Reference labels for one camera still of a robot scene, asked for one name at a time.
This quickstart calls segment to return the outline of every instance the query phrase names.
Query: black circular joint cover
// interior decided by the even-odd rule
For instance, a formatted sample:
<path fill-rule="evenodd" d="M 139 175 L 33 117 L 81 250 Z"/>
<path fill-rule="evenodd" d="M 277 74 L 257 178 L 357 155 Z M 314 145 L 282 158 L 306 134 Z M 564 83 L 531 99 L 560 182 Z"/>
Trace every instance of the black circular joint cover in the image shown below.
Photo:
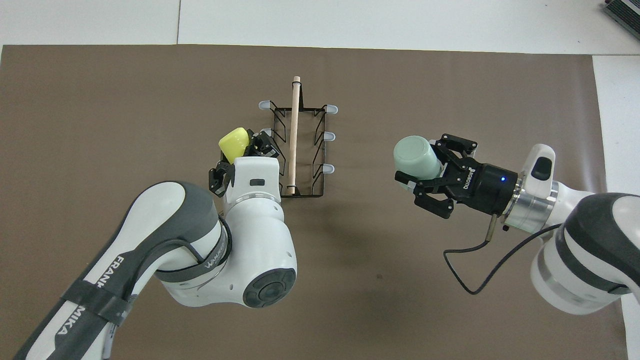
<path fill-rule="evenodd" d="M 264 272 L 244 289 L 244 303 L 248 307 L 273 305 L 291 291 L 295 281 L 296 272 L 292 268 Z"/>

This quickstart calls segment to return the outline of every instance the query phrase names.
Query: light green cup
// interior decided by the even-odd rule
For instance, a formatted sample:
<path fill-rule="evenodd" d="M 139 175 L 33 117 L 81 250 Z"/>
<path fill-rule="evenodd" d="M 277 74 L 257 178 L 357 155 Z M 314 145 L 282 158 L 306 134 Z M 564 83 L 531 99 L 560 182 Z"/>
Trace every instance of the light green cup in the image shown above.
<path fill-rule="evenodd" d="M 441 166 L 429 142 L 417 135 L 407 136 L 394 147 L 396 170 L 415 176 L 420 180 L 433 179 L 440 175 Z"/>

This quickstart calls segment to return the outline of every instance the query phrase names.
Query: cable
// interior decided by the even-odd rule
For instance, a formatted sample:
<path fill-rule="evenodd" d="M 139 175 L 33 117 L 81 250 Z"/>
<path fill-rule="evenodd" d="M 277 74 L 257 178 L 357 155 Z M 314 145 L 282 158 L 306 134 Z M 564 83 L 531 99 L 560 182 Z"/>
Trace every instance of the cable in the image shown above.
<path fill-rule="evenodd" d="M 489 243 L 488 240 L 485 240 L 484 242 L 482 242 L 480 245 L 476 245 L 474 247 L 470 247 L 468 249 L 451 249 L 451 250 L 445 250 L 442 255 L 444 256 L 444 260 L 447 262 L 447 266 L 449 267 L 449 269 L 451 270 L 451 272 L 453 273 L 453 276 L 456 277 L 456 279 L 458 280 L 458 282 L 460 283 L 460 285 L 462 285 L 462 287 L 471 295 L 476 295 L 478 294 L 480 291 L 482 291 L 482 289 L 484 289 L 484 287 L 487 285 L 487 283 L 489 282 L 489 280 L 491 280 L 491 278 L 493 277 L 493 275 L 495 275 L 495 273 L 498 271 L 498 269 L 513 255 L 515 254 L 516 251 L 520 250 L 524 245 L 527 245 L 531 240 L 539 237 L 540 235 L 547 233 L 549 231 L 553 231 L 555 229 L 557 229 L 558 227 L 560 227 L 562 224 L 556 224 L 556 225 L 552 225 L 550 227 L 546 227 L 540 231 L 538 231 L 537 233 L 531 235 L 530 237 L 526 238 L 525 240 L 522 240 L 521 243 L 519 243 L 518 245 L 516 245 L 516 247 L 514 247 L 513 249 L 511 249 L 511 251 L 509 251 L 499 262 L 497 265 L 495 265 L 495 267 L 493 268 L 493 270 L 491 270 L 491 272 L 489 273 L 489 275 L 486 277 L 486 279 L 483 281 L 483 283 L 480 285 L 480 287 L 478 287 L 478 289 L 476 290 L 470 290 L 467 285 L 465 285 L 465 283 L 462 281 L 462 279 L 460 279 L 460 276 L 458 276 L 458 273 L 455 271 L 455 269 L 453 268 L 453 266 L 451 265 L 451 262 L 449 262 L 449 258 L 447 258 L 447 254 L 450 253 L 456 253 L 456 254 L 460 254 L 463 252 L 473 252 L 476 250 L 479 250 L 483 247 L 486 246 L 486 244 Z"/>

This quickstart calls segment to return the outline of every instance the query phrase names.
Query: brown mat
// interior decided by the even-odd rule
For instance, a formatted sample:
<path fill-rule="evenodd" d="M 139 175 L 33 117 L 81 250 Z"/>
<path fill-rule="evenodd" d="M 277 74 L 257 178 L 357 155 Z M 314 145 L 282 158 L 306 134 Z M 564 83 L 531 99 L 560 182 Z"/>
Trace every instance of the brown mat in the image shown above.
<path fill-rule="evenodd" d="M 537 245 L 477 296 L 444 249 L 483 239 L 489 217 L 442 220 L 394 183 L 402 137 L 452 133 L 515 171 L 532 145 L 556 179 L 602 191 L 590 56 L 207 45 L 5 46 L 0 69 L 0 358 L 10 358 L 116 229 L 165 179 L 207 185 L 220 137 L 271 125 L 257 103 L 336 104 L 336 173 L 320 199 L 284 201 L 298 255 L 273 307 L 178 305 L 152 279 L 116 334 L 113 359 L 626 359 L 616 303 L 588 316 L 548 305 L 529 280 Z M 497 233 L 453 259 L 477 284 L 525 237 Z"/>

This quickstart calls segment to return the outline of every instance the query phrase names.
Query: yellow object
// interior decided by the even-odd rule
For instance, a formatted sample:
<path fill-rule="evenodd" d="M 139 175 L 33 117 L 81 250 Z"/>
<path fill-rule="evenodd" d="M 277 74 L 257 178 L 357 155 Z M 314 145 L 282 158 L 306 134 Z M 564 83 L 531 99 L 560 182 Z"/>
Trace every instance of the yellow object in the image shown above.
<path fill-rule="evenodd" d="M 245 129 L 239 127 L 220 139 L 218 146 L 229 163 L 233 164 L 234 160 L 242 156 L 244 149 L 249 146 L 249 134 Z"/>

